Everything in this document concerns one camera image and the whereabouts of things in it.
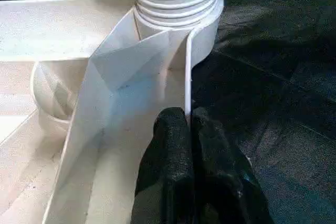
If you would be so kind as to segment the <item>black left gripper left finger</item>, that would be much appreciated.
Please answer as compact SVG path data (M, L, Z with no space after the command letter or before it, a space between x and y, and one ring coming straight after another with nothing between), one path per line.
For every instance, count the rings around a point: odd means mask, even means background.
M181 108L166 108L140 162L131 222L193 223L194 214L190 131Z

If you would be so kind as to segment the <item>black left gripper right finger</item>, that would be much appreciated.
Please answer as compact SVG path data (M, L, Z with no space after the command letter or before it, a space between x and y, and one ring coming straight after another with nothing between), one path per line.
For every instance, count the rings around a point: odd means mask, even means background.
M191 118L198 223L273 223L251 163L204 108Z

